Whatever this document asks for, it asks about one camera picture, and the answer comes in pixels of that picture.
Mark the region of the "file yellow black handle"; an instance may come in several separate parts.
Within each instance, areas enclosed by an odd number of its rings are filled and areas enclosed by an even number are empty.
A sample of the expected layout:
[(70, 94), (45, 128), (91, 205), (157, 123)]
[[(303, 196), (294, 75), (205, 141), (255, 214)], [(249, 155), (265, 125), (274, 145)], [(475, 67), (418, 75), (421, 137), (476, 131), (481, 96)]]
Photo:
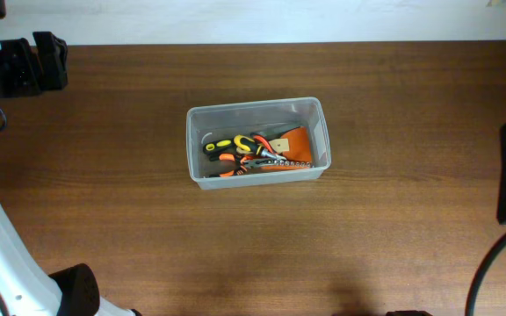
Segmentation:
[[(280, 125), (280, 126), (269, 127), (264, 130), (252, 132), (252, 133), (261, 134), (268, 141), (270, 141), (270, 140), (274, 140), (274, 139), (278, 138), (279, 136), (281, 136), (282, 134), (284, 134), (292, 129), (298, 128), (298, 127), (301, 127), (301, 125), (291, 123), (291, 124), (284, 124), (284, 125)], [(208, 142), (206, 142), (205, 140), (202, 140), (202, 150), (203, 150), (204, 154), (218, 154), (226, 149), (235, 149), (239, 153), (251, 154), (251, 152), (247, 152), (242, 149), (238, 149), (236, 144), (234, 143), (234, 141), (231, 139), (210, 140)]]

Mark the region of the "orange scraper wooden handle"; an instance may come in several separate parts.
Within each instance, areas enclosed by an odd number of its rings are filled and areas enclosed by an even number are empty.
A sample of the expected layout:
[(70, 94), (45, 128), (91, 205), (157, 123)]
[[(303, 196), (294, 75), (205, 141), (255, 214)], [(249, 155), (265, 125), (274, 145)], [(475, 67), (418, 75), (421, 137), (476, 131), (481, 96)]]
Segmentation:
[(272, 149), (284, 156), (290, 163), (297, 162), (300, 167), (312, 167), (313, 158), (311, 154), (310, 139), (306, 127), (292, 129), (269, 144)]

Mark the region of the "clear plastic container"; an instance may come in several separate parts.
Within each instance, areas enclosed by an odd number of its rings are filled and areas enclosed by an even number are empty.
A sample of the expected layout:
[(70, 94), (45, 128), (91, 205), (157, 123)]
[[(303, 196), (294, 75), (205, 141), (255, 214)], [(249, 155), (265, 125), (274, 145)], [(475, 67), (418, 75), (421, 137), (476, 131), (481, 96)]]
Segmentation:
[[(248, 135), (286, 124), (306, 127), (310, 169), (263, 171), (253, 169), (243, 176), (215, 177), (235, 167), (230, 162), (211, 162), (203, 146), (211, 141)], [(331, 146), (327, 122), (320, 101), (299, 97), (194, 107), (186, 117), (186, 153), (191, 179), (202, 190), (314, 180), (331, 165)]]

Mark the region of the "yellow black screwdriver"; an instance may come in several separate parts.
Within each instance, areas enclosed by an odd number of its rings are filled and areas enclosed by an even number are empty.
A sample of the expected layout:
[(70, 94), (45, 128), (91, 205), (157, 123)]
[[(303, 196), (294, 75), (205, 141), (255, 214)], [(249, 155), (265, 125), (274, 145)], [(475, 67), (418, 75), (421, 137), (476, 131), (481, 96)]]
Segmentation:
[(244, 136), (244, 135), (236, 135), (234, 137), (234, 143), (237, 147), (240, 149), (251, 152), (252, 154), (262, 156), (265, 158), (271, 158), (273, 160), (280, 160), (283, 161), (286, 158), (279, 154), (274, 154), (270, 150), (268, 150), (263, 144), (259, 144), (255, 142), (253, 139)]

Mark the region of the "orange black needle-nose pliers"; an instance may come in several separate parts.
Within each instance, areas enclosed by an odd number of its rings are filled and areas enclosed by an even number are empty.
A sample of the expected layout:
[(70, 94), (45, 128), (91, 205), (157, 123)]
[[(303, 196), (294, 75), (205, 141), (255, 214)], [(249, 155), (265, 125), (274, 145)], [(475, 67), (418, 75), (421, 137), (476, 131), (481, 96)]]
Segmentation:
[(225, 172), (217, 172), (209, 175), (209, 177), (231, 177), (241, 176), (250, 169), (259, 169), (275, 164), (275, 160), (266, 157), (258, 157), (246, 154), (217, 154), (209, 158), (211, 162), (221, 162), (230, 169)]

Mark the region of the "orange socket bit rail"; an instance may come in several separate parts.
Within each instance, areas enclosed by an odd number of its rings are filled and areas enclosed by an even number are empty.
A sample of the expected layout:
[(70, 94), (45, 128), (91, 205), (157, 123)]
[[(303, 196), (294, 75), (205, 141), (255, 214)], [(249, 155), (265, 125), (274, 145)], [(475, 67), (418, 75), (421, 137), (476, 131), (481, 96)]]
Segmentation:
[(269, 171), (287, 171), (297, 169), (311, 169), (313, 167), (311, 162), (297, 162), (288, 160), (270, 160), (263, 162), (260, 165), (262, 170)]

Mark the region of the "red black cutting pliers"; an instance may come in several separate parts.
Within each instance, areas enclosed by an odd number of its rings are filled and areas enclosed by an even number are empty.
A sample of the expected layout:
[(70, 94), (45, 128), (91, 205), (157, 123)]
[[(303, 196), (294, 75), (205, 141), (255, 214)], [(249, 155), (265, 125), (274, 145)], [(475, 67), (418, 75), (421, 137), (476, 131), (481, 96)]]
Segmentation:
[(270, 142), (261, 134), (252, 133), (251, 137), (258, 143), (260, 143), (268, 152), (278, 156), (278, 153), (272, 148)]

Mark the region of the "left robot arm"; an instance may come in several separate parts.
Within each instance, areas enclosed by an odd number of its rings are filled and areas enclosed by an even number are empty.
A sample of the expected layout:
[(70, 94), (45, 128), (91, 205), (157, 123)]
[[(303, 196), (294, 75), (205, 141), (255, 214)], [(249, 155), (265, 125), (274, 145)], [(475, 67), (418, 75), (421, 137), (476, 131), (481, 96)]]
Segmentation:
[[(0, 46), (0, 99), (34, 97), (68, 83), (68, 46), (51, 32)], [(85, 263), (47, 274), (34, 261), (0, 203), (0, 315), (135, 315), (103, 298)]]

